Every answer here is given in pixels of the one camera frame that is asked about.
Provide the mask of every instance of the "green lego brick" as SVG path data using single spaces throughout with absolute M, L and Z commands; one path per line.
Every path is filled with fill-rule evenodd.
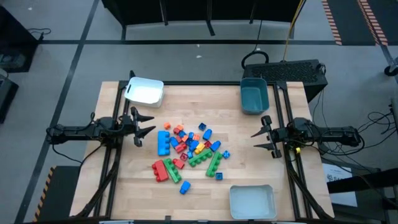
M 218 165 L 220 164 L 223 155 L 220 152 L 214 153 L 213 159 L 210 162 L 209 168 L 207 169 L 206 176 L 214 177 L 216 175 L 216 170 L 218 169 Z
M 163 163 L 164 166 L 166 166 L 166 169 L 169 172 L 170 176 L 172 177 L 174 183 L 178 183 L 182 178 L 181 175 L 178 174 L 178 170 L 175 168 L 175 165 L 172 163 L 172 160 L 164 159 Z
M 206 149 L 202 151 L 199 155 L 188 160 L 188 163 L 195 167 L 197 164 L 200 164 L 202 161 L 205 161 L 207 158 L 210 158 L 213 155 L 211 149 Z

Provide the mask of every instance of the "floor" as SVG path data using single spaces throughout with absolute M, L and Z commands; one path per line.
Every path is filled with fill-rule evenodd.
M 45 40 L 120 40 L 122 27 L 98 0 L 4 0 L 3 6 L 26 28 L 52 29 Z M 87 27 L 93 9 L 94 18 Z M 127 40 L 147 39 L 255 39 L 260 21 L 214 22 L 216 36 L 210 37 L 203 22 L 171 22 L 130 26 Z M 284 40 L 288 24 L 263 22 L 260 39 Z M 295 27 L 294 39 L 333 40 L 320 0 L 308 0 Z M 27 73 L 10 74 L 20 88 L 0 126 L 0 222 L 14 222 L 42 148 L 45 128 L 50 125 L 67 76 L 73 77 L 65 98 L 59 123 L 81 125 L 89 121 L 94 110 L 100 84 L 103 81 L 127 80 L 129 71 L 139 77 L 161 80 L 239 80 L 243 74 L 241 59 L 253 50 L 253 45 L 84 45 L 44 44 L 36 51 Z M 259 45 L 271 62 L 282 60 L 283 45 Z M 388 47 L 398 55 L 398 47 Z M 323 110 L 329 126 L 358 127 L 367 121 L 371 111 L 386 113 L 392 96 L 397 96 L 397 83 L 382 71 L 387 65 L 378 46 L 351 47 L 337 45 L 291 45 L 287 60 L 317 58 L 327 66 L 329 85 L 325 88 Z M 78 59 L 74 69 L 72 60 Z M 261 63 L 262 58 L 248 62 Z M 317 98 L 310 103 L 311 110 Z M 315 121 L 323 126 L 321 106 Z M 384 138 L 382 126 L 364 132 L 367 144 Z M 381 169 L 396 168 L 398 135 L 378 147 L 363 150 L 352 158 L 364 166 Z M 84 142 L 57 146 L 59 151 L 82 159 Z M 77 164 L 51 150 L 45 157 L 32 200 L 27 205 L 25 222 L 30 222 L 51 166 Z

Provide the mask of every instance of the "white paper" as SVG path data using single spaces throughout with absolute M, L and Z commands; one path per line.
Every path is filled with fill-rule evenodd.
M 350 178 L 353 175 L 338 166 L 331 164 L 322 164 L 323 172 L 325 173 L 326 182 L 340 180 L 345 178 Z M 348 171 L 351 171 L 351 168 L 342 167 Z M 345 192 L 345 193 L 337 193 L 330 194 L 330 199 L 332 203 L 337 203 L 340 205 L 347 205 L 352 207 L 357 207 L 355 192 Z

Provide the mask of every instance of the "plastic container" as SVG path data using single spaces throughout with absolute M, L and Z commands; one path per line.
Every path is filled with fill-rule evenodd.
M 241 100 L 244 114 L 259 115 L 269 108 L 267 82 L 262 78 L 241 80 Z
M 229 206 L 237 220 L 275 219 L 277 215 L 270 185 L 233 185 L 229 189 Z
M 163 82 L 148 78 L 133 77 L 124 92 L 124 97 L 132 104 L 158 108 L 162 104 Z

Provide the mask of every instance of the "teal plastic bin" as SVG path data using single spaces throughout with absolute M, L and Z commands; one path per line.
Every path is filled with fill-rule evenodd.
M 268 110 L 267 82 L 262 78 L 243 78 L 241 100 L 244 114 L 259 115 Z

